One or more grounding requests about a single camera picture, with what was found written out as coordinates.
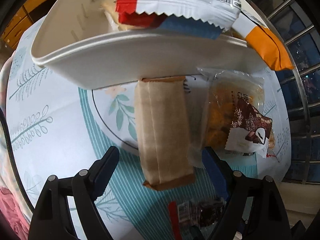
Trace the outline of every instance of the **snack package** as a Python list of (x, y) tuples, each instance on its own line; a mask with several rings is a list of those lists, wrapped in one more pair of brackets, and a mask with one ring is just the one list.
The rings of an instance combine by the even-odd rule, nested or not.
[(191, 226), (201, 229), (214, 225), (222, 216), (224, 207), (225, 202), (222, 199), (170, 202), (168, 209), (175, 239), (187, 237)]
[(232, 28), (245, 38), (271, 70), (294, 68), (282, 42), (248, 12), (240, 13)]
[(140, 15), (151, 23), (164, 14), (200, 20), (225, 30), (238, 18), (240, 9), (240, 0), (117, 0), (116, 3), (121, 23), (135, 25)]
[(116, 0), (102, 0), (101, 7), (104, 9), (104, 14), (106, 15), (113, 31), (117, 32), (140, 29), (136, 26), (119, 23), (118, 13), (116, 12)]
[(219, 69), (198, 69), (208, 77), (208, 101), (202, 117), (202, 146), (224, 149), (240, 98), (263, 111), (263, 79)]
[(266, 158), (272, 119), (263, 116), (243, 98), (238, 99), (226, 150), (253, 153)]
[(143, 79), (134, 95), (135, 121), (144, 186), (166, 190), (195, 181), (188, 162), (190, 131), (185, 77)]

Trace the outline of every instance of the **pink cloth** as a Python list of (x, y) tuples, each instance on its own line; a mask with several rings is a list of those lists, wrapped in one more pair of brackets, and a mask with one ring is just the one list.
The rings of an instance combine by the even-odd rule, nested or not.
[(27, 240), (29, 224), (24, 218), (11, 191), (5, 187), (0, 187), (0, 209), (18, 237), (21, 240)]

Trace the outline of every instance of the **brown package end seal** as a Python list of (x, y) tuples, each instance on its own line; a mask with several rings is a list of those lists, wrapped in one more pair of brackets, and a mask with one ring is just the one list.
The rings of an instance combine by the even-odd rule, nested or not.
[(194, 182), (184, 77), (144, 79), (135, 89), (135, 118), (144, 185), (166, 190)]

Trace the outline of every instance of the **metal rack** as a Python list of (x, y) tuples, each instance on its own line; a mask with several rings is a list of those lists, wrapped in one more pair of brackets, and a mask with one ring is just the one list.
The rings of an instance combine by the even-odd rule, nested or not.
[(292, 70), (293, 76), (286, 78), (280, 82), (280, 85), (284, 85), (290, 81), (295, 80), (297, 83), (300, 99), (302, 101), (302, 106), (296, 107), (296, 108), (291, 108), (287, 109), (288, 113), (294, 113), (298, 111), (303, 111), (303, 116), (304, 116), (304, 122), (305, 122), (305, 131), (304, 135), (292, 135), (291, 139), (292, 140), (305, 140), (305, 152), (306, 152), (306, 158), (305, 160), (292, 160), (292, 163), (304, 163), (304, 171), (303, 171), (303, 179), (302, 181), (297, 181), (297, 180), (292, 180), (292, 179), (284, 179), (286, 182), (292, 182), (292, 183), (301, 183), (301, 184), (320, 184), (320, 183), (314, 183), (314, 182), (307, 182), (308, 178), (308, 173), (309, 173), (309, 168), (310, 164), (317, 164), (320, 163), (320, 161), (311, 161), (311, 139), (312, 138), (320, 138), (320, 134), (311, 134), (311, 128), (310, 128), (310, 112), (309, 109), (315, 108), (317, 106), (320, 106), (320, 101), (316, 103), (309, 104), (308, 99), (307, 99), (307, 94), (303, 85), (302, 77), (314, 73), (315, 71), (320, 69), (320, 63), (313, 65), (309, 67), (306, 70), (301, 70), (297, 68), (297, 65), (288, 49), (288, 45), (293, 43), (294, 41), (298, 40), (299, 38), (303, 37), (304, 35), (310, 33), (315, 29), (314, 25), (310, 25), (307, 28), (303, 29), (296, 35), (294, 35), (292, 38), (283, 41), (281, 38), (279, 32), (276, 30), (276, 28), (273, 26), (273, 24), (270, 22), (270, 20), (277, 16), (280, 12), (282, 12), (285, 8), (288, 6), (292, 5), (294, 3), (294, 0), (285, 0), (282, 4), (280, 4), (272, 13), (269, 15), (265, 15), (253, 2), (252, 0), (246, 0), (255, 10), (256, 12), (261, 16), (261, 18), (265, 21), (267, 26), (269, 27), (272, 32), (278, 36), (278, 38), (283, 42), (284, 46), (286, 47), (289, 56), (291, 58), (291, 61), (295, 68)]

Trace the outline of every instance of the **red and white snack wrapper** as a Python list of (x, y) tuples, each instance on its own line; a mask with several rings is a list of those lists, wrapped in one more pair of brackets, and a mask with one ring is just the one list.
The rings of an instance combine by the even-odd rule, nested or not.
[(266, 158), (271, 128), (272, 119), (239, 98), (225, 149), (242, 153), (256, 152)]
[(202, 20), (229, 30), (239, 17), (240, 0), (117, 0), (119, 18), (123, 14), (165, 14)]

